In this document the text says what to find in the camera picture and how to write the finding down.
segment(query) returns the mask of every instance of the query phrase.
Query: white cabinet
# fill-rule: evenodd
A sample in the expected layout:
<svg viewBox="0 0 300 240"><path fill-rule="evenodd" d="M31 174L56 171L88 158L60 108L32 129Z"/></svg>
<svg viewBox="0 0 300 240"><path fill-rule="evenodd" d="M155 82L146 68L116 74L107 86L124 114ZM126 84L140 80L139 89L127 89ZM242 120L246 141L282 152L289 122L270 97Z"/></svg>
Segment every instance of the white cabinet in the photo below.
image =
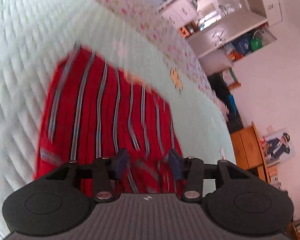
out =
<svg viewBox="0 0 300 240"><path fill-rule="evenodd" d="M201 58L266 22L265 17L242 9L203 31L194 33L186 40L196 57Z"/></svg>
<svg viewBox="0 0 300 240"><path fill-rule="evenodd" d="M269 26L282 21L279 0L262 0Z"/></svg>
<svg viewBox="0 0 300 240"><path fill-rule="evenodd" d="M176 28L180 28L197 17L197 11L188 0L176 0L161 11L161 14L170 20Z"/></svg>

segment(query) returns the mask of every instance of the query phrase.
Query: blue part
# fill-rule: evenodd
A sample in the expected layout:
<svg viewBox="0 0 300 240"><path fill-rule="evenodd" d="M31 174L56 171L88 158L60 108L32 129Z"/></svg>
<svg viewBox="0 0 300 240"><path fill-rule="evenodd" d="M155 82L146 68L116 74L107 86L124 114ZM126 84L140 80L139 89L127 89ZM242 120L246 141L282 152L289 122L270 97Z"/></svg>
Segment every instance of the blue part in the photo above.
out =
<svg viewBox="0 0 300 240"><path fill-rule="evenodd" d="M177 156L173 150L169 151L168 155L168 160L169 160L169 166L173 174L173 178L175 180L177 179L184 179L183 178L183 173L182 173L182 168L181 165L184 162L184 159L181 158L180 156Z"/></svg>
<svg viewBox="0 0 300 240"><path fill-rule="evenodd" d="M234 114L234 115L237 115L237 107L235 106L235 102L234 102L234 97L233 95L229 95L228 96L228 99L229 99L229 102L230 102L230 106L229 108L231 108L231 112Z"/></svg>
<svg viewBox="0 0 300 240"><path fill-rule="evenodd" d="M246 33L233 41L232 44L237 52L245 56L248 52L250 52L250 40L250 35Z"/></svg>

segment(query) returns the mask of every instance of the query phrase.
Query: red blanket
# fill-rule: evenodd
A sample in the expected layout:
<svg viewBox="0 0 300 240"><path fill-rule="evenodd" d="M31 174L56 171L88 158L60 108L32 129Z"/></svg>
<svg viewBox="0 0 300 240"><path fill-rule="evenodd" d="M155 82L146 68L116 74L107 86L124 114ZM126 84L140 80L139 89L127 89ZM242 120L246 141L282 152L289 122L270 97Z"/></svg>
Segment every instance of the red blanket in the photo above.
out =
<svg viewBox="0 0 300 240"><path fill-rule="evenodd" d="M118 191L180 195L182 185L167 162L171 148L181 154L169 104L76 45L57 65L50 84L35 178L68 160L92 163L121 148L127 149L131 164L116 184ZM81 189L91 196L91 181L84 180Z"/></svg>

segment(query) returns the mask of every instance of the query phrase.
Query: bed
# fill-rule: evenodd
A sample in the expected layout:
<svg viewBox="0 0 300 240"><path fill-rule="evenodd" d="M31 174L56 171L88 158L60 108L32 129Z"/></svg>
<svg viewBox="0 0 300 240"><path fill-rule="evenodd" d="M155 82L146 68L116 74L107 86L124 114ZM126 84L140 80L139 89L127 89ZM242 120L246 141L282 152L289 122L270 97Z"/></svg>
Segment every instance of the bed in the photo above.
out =
<svg viewBox="0 0 300 240"><path fill-rule="evenodd" d="M0 0L0 239L9 231L2 203L29 183L38 130L56 63L79 41L113 65L155 87L171 105L185 156L235 162L222 114L197 84L180 72L175 89L164 54L94 0ZM204 191L214 190L213 182Z"/></svg>

